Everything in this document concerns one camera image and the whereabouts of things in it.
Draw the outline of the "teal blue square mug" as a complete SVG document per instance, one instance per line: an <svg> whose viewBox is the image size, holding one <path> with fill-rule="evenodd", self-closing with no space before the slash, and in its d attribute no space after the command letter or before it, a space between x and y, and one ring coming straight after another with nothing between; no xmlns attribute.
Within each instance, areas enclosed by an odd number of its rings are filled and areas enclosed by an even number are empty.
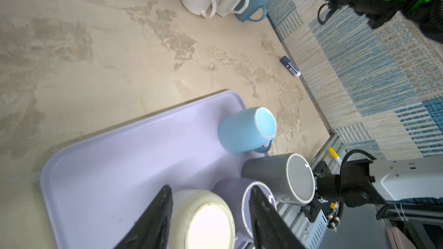
<svg viewBox="0 0 443 249"><path fill-rule="evenodd" d="M260 22L266 18L267 8L265 6L268 0L249 0L248 7L240 14L236 14L236 18L239 21L252 21L252 22ZM258 11L262 9L263 14L258 19L253 19L252 16Z"/></svg>

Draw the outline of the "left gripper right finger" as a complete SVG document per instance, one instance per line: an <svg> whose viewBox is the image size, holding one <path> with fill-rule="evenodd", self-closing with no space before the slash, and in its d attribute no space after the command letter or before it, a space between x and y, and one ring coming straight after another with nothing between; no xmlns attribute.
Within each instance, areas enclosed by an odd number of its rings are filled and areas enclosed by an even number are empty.
<svg viewBox="0 0 443 249"><path fill-rule="evenodd" d="M305 248L256 185L251 189L249 210L255 248Z"/></svg>

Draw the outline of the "cream mug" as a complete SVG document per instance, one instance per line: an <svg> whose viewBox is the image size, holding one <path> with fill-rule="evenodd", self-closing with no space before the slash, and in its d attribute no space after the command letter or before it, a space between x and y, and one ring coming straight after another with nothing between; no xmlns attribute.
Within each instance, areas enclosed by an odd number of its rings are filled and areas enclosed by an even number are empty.
<svg viewBox="0 0 443 249"><path fill-rule="evenodd" d="M169 249L232 249L235 224L225 201L207 190L173 193Z"/></svg>

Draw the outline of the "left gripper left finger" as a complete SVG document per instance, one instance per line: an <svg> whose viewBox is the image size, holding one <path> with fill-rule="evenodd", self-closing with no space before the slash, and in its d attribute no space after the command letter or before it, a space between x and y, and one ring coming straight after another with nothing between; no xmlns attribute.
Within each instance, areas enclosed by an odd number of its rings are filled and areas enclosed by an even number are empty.
<svg viewBox="0 0 443 249"><path fill-rule="evenodd" d="M172 213L173 193L169 185L164 185L116 248L165 249Z"/></svg>

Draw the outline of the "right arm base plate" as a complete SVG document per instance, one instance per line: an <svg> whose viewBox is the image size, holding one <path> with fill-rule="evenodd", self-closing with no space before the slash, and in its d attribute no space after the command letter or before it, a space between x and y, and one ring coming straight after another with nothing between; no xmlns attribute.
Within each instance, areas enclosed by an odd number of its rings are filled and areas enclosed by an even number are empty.
<svg viewBox="0 0 443 249"><path fill-rule="evenodd" d="M315 222L322 211L325 217L337 212L332 204L338 205L340 176L331 172L325 161L320 161L313 170L316 189L313 200L302 208L303 213L310 222Z"/></svg>

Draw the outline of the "purple mug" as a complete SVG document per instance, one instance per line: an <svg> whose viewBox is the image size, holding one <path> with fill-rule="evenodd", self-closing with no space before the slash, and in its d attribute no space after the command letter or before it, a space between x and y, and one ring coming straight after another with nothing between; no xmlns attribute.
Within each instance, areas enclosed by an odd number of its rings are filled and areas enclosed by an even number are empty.
<svg viewBox="0 0 443 249"><path fill-rule="evenodd" d="M217 182L212 192L220 196L230 208L236 235L244 241L253 241L253 232L250 218L249 200L252 188L259 187L269 203L277 209L276 200L272 191L263 182L246 178L228 178Z"/></svg>

